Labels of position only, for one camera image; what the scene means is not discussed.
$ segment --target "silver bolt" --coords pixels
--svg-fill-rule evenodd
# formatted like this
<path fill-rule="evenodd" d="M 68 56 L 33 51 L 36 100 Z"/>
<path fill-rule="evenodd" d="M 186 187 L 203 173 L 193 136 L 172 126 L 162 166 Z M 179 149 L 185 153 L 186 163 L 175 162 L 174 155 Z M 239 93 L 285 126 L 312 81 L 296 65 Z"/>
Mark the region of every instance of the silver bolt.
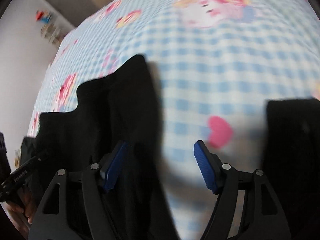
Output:
<path fill-rule="evenodd" d="M 223 168 L 224 170 L 230 170 L 230 169 L 231 169 L 231 166 L 230 166 L 230 164 L 228 164 L 228 163 L 224 163 L 224 164 L 222 165 L 222 168 Z"/>
<path fill-rule="evenodd" d="M 59 176 L 62 176 L 64 174 L 66 174 L 66 170 L 65 169 L 58 170 L 58 175 Z"/>
<path fill-rule="evenodd" d="M 262 170 L 256 170 L 257 175 L 262 176 L 263 175 L 263 171 Z"/>
<path fill-rule="evenodd" d="M 93 163 L 93 164 L 91 164 L 91 165 L 90 165 L 90 168 L 91 168 L 92 170 L 98 169 L 98 168 L 99 168 L 99 163 Z"/>

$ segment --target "bed sheet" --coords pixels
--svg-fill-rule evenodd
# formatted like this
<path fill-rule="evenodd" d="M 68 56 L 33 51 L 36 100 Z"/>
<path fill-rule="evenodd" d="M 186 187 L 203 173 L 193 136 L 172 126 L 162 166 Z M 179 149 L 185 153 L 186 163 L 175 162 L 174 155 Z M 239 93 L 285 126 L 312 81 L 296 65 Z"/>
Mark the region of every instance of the bed sheet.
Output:
<path fill-rule="evenodd" d="M 63 40 L 28 133 L 41 112 L 74 110 L 81 83 L 145 55 L 163 105 L 162 183 L 181 239 L 199 239 L 215 196 L 193 144 L 238 170 L 258 168 L 266 100 L 318 95 L 319 34 L 307 0 L 115 0 Z"/>

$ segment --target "wall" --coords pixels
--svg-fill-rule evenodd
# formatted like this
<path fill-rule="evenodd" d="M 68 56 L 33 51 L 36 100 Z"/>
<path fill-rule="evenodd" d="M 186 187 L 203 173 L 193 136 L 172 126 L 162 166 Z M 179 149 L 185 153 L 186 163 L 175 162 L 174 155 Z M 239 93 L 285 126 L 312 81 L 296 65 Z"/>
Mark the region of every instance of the wall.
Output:
<path fill-rule="evenodd" d="M 10 164 L 27 134 L 33 106 L 57 49 L 40 36 L 35 21 L 41 0 L 12 0 L 0 19 L 0 131 Z"/>

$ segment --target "gingham pattern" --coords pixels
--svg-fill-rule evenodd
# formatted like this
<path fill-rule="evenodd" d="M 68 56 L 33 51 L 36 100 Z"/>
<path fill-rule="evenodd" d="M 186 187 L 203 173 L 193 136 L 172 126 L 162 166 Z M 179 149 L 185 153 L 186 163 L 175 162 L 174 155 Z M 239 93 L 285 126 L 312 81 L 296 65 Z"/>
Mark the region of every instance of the gingham pattern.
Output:
<path fill-rule="evenodd" d="M 306 0 L 250 0 L 261 12 L 250 24 L 189 29 L 175 1 L 122 0 L 101 21 L 90 17 L 69 33 L 47 70 L 29 131 L 36 113 L 52 110 L 68 75 L 77 73 L 65 112 L 76 108 L 79 84 L 144 54 L 161 86 L 164 189 L 181 239 L 191 240 L 200 238 L 215 200 L 193 157 L 194 142 L 211 132 L 208 118 L 218 115 L 234 130 L 230 143 L 212 152 L 237 169 L 258 168 L 266 100 L 310 97 L 319 81 L 320 22 Z M 116 29 L 134 10 L 140 17 Z"/>

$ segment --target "black cloth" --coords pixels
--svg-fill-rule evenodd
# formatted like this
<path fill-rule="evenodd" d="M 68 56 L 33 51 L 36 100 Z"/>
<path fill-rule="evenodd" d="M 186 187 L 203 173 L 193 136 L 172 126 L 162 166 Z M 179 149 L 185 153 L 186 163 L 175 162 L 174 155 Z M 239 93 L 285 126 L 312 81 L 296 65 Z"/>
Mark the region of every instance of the black cloth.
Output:
<path fill-rule="evenodd" d="M 270 101 L 262 169 L 286 214 L 292 239 L 320 235 L 320 101 Z"/>
<path fill-rule="evenodd" d="M 32 175 L 32 195 L 39 202 L 58 169 L 81 171 L 124 140 L 130 147 L 121 174 L 102 196 L 117 234 L 130 240 L 178 239 L 156 171 L 160 111 L 144 57 L 136 55 L 115 73 L 81 84 L 77 98 L 72 112 L 41 114 L 35 141 L 25 142 L 52 155 Z"/>

